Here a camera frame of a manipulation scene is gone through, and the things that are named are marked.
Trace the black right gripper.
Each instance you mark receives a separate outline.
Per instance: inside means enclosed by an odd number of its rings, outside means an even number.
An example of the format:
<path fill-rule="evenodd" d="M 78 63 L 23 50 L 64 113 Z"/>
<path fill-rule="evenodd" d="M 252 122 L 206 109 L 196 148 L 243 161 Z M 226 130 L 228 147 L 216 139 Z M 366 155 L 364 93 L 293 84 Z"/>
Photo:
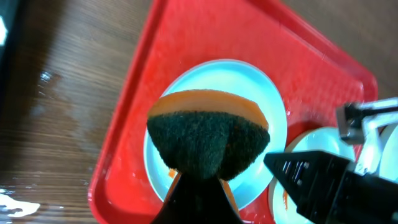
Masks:
<path fill-rule="evenodd" d="M 326 223 L 397 224 L 397 184 L 346 171 L 350 159 L 325 151 L 270 152 L 264 164 L 301 215 L 328 214 Z"/>

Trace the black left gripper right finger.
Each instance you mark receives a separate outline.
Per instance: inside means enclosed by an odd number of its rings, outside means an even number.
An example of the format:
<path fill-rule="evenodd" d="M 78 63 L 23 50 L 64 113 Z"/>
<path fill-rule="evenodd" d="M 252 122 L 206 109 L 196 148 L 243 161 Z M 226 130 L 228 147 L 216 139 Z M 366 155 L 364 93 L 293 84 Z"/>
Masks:
<path fill-rule="evenodd" d="M 242 224 L 242 219 L 233 208 L 222 181 L 216 177 L 206 180 L 199 188 L 199 219 L 202 223 Z"/>

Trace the white top plate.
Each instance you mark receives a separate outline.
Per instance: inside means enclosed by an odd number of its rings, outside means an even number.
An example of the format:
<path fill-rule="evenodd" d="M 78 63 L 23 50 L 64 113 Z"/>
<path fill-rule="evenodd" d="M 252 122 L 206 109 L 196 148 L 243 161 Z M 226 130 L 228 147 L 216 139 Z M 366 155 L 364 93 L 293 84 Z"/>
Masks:
<path fill-rule="evenodd" d="M 270 184 L 271 172 L 264 165 L 268 152 L 282 152 L 287 140 L 287 118 L 282 97 L 272 81 L 258 68 L 237 60 L 215 60 L 185 72 L 163 96 L 187 90 L 216 90 L 255 102 L 269 125 L 271 140 L 264 152 L 228 184 L 238 208 L 254 201 Z M 165 165 L 148 130 L 144 140 L 144 163 L 150 184 L 165 200 L 177 172 Z"/>

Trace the orange green sponge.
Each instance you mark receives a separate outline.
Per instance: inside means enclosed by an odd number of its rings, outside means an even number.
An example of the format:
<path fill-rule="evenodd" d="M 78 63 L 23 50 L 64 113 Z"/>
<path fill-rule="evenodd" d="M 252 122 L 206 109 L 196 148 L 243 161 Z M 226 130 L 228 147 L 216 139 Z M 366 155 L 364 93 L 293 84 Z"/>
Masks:
<path fill-rule="evenodd" d="M 245 171 L 271 140 L 268 122 L 255 102 L 216 90 L 172 93 L 149 110 L 147 130 L 165 165 L 193 182 L 195 217 L 186 223 L 202 223 L 199 188 L 214 177 L 222 181 L 239 215 L 228 182 Z"/>

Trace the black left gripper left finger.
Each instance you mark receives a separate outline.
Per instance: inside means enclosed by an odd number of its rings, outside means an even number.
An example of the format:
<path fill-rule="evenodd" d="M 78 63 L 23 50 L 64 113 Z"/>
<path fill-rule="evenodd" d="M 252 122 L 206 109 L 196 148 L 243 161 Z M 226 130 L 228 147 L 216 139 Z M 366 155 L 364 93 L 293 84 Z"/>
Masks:
<path fill-rule="evenodd" d="M 193 182 L 184 174 L 177 174 L 167 192 L 163 206 L 151 224 L 186 223 L 195 217 Z"/>

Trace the white plate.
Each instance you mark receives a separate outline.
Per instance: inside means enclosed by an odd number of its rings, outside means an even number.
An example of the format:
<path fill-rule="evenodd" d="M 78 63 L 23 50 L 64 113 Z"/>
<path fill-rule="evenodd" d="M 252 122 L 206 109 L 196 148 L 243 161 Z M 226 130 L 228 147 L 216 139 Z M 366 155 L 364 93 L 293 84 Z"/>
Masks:
<path fill-rule="evenodd" d="M 379 165 L 379 176 L 397 183 L 397 124 L 390 124 L 381 133 L 383 152 Z"/>
<path fill-rule="evenodd" d="M 271 172 L 264 165 L 268 152 L 282 152 L 287 140 L 287 118 L 282 97 L 272 81 L 258 68 L 237 60 L 215 60 L 185 72 L 163 96 L 187 90 L 216 90 L 255 102 L 269 125 L 271 140 L 264 152 L 228 184 L 238 208 L 254 201 L 270 184 Z M 165 200 L 177 172 L 165 165 L 148 130 L 144 140 L 144 163 L 150 184 Z"/>
<path fill-rule="evenodd" d="M 319 128 L 307 131 L 295 138 L 285 152 L 326 151 L 351 161 L 355 160 L 354 147 L 343 142 L 336 128 Z M 310 223 L 296 212 L 297 206 L 279 181 L 273 179 L 269 189 L 269 204 L 276 224 Z"/>

